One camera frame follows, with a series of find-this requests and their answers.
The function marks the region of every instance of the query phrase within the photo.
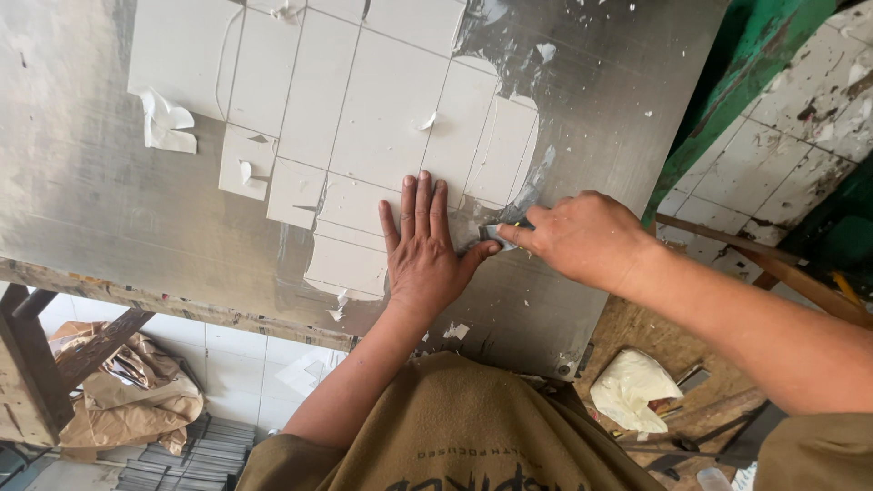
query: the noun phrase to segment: green metal frame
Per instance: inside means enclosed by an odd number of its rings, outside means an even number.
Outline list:
[[[691,165],[836,10],[835,0],[733,0],[691,96],[643,225]]]

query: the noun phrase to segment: brown t-shirt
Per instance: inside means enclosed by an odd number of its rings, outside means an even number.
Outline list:
[[[873,482],[873,415],[789,418],[761,450],[756,487],[861,489]],[[410,361],[348,451],[277,435],[238,491],[299,489],[663,490],[571,398],[443,352]]]

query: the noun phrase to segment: finger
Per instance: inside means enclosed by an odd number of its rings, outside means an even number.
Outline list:
[[[531,223],[531,225],[538,227],[543,225],[548,217],[548,212],[550,210],[548,208],[544,208],[539,206],[538,204],[532,205],[527,209],[527,213],[525,216],[527,217],[527,221]]]
[[[500,244],[493,240],[486,240],[474,245],[472,249],[461,258],[461,274],[466,282],[470,281],[476,268],[479,267],[486,259],[500,252]]]
[[[538,253],[537,248],[533,246],[533,230],[529,228],[500,224],[497,226],[497,234],[518,247],[524,247],[534,254]]]
[[[443,179],[436,181],[434,201],[430,204],[430,236],[444,244],[451,244],[449,236],[449,185]]]
[[[400,195],[400,238],[410,239],[416,234],[416,179],[403,178],[403,193]]]
[[[418,173],[418,191],[416,191],[416,235],[430,237],[430,199],[433,188],[430,187],[430,173],[422,170]]]
[[[385,247],[388,248],[388,254],[391,254],[400,244],[400,236],[397,235],[397,227],[394,226],[391,205],[384,199],[379,202],[379,219],[382,222],[382,233],[385,235]]]

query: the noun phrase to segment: white tiled wall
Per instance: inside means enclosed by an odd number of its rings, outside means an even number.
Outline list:
[[[58,294],[39,320],[46,336],[67,321],[113,321],[126,307]],[[302,342],[156,314],[141,332],[171,355],[182,356],[206,390],[214,416],[258,425],[258,437],[281,428],[305,397],[279,381],[277,372],[314,350]]]
[[[849,72],[873,68],[873,0],[833,16],[662,201],[658,211],[775,246],[873,149],[873,90],[849,99]],[[865,100],[868,113],[864,114]],[[803,121],[807,107],[815,114]],[[753,281],[725,244],[659,225],[660,239]]]

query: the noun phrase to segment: forearm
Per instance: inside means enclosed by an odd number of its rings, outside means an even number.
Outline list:
[[[282,433],[349,448],[370,411],[432,319],[389,303],[354,350],[310,394]]]
[[[653,246],[620,296],[731,360],[785,411],[873,412],[871,333]]]

